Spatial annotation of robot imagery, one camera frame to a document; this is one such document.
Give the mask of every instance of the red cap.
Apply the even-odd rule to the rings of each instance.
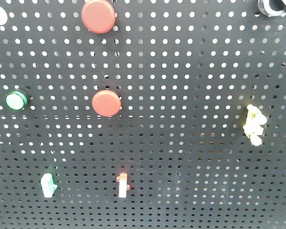
[[[115,12],[106,0],[90,0],[82,8],[82,21],[95,33],[106,33],[115,23]]]
[[[119,112],[121,100],[115,92],[103,90],[92,98],[92,107],[99,115],[109,117]]]

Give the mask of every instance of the perforated metal panel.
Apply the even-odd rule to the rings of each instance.
[[[0,229],[286,228],[286,17],[255,0],[115,0],[96,35],[83,4],[0,0]],[[6,107],[14,88],[27,109]],[[91,106],[105,88],[122,98],[112,118]],[[262,146],[248,104],[268,117]]]

